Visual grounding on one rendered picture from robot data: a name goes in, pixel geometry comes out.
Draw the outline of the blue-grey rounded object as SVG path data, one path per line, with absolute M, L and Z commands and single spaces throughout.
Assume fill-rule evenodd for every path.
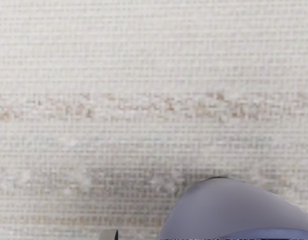
M 183 194 L 158 239 L 308 240 L 308 213 L 258 186 L 214 177 Z

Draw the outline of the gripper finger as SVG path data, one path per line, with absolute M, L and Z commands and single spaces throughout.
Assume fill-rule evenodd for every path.
M 104 229 L 99 231 L 98 240 L 118 240 L 117 229 Z

